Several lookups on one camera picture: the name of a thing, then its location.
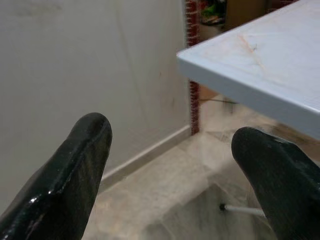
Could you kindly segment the brown wooden door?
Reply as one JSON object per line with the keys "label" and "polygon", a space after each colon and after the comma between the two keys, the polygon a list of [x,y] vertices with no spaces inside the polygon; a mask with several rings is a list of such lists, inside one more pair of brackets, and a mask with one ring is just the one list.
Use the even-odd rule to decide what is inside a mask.
{"label": "brown wooden door", "polygon": [[225,27],[231,29],[283,7],[283,0],[226,0]]}

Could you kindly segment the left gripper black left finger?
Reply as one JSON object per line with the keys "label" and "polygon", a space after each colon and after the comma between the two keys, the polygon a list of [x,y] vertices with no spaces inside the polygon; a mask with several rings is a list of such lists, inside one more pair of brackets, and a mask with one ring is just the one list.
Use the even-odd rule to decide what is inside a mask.
{"label": "left gripper black left finger", "polygon": [[103,114],[81,117],[0,215],[0,240],[82,240],[112,139]]}

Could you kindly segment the white plastic folding table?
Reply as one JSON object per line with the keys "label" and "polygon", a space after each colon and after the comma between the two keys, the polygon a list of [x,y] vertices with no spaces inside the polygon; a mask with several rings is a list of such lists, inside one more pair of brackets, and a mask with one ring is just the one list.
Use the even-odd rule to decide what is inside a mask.
{"label": "white plastic folding table", "polygon": [[219,93],[200,126],[227,155],[238,128],[294,142],[320,166],[320,0],[296,0],[177,54],[180,71]]}

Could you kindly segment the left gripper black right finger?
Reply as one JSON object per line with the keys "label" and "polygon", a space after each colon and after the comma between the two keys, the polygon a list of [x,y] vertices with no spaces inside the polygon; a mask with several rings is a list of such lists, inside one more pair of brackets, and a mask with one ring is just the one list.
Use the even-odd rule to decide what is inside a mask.
{"label": "left gripper black right finger", "polygon": [[231,152],[278,240],[320,240],[320,167],[297,145],[253,127]]}

